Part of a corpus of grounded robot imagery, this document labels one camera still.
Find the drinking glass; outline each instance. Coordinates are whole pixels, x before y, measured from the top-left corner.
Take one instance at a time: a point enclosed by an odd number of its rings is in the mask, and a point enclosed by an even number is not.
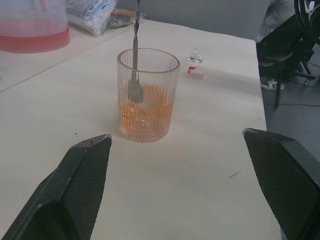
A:
[[[137,79],[143,89],[143,103],[128,97],[128,81],[133,71],[133,50],[117,58],[120,131],[138,142],[153,142],[169,131],[175,101],[180,61],[156,49],[138,49]]]

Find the metal utensil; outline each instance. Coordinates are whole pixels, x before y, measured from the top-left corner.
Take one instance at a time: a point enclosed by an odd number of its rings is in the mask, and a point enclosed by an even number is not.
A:
[[[137,7],[135,9],[135,22],[134,22],[134,39],[133,39],[133,70],[131,79],[128,82],[128,97],[136,102],[144,102],[144,90],[140,86],[139,73],[138,73],[138,30],[140,22],[140,1],[137,0]]]

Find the liquid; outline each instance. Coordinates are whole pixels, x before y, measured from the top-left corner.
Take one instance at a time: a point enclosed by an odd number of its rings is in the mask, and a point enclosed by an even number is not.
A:
[[[144,85],[143,94],[143,103],[119,100],[120,130],[135,141],[157,141],[169,130],[174,103],[166,104],[166,94],[156,86]]]
[[[69,28],[64,22],[48,19],[33,19],[24,22],[2,21],[0,27],[2,28],[0,30],[0,51],[21,54],[42,53],[60,49],[70,43]],[[28,34],[35,33],[38,35],[28,37]]]

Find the glass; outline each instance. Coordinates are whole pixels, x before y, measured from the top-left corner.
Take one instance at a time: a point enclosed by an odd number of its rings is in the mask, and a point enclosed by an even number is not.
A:
[[[0,51],[48,52],[69,42],[65,0],[0,0]]]
[[[137,76],[143,89],[143,103],[128,98],[133,50],[121,52],[117,61],[121,132],[138,142],[153,142],[163,138],[170,127],[180,61],[165,51],[139,48]]]

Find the wall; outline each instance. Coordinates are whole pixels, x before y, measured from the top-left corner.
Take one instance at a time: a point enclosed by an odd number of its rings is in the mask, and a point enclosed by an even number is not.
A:
[[[141,0],[148,19],[255,40],[270,0]],[[119,0],[133,10],[135,0]]]

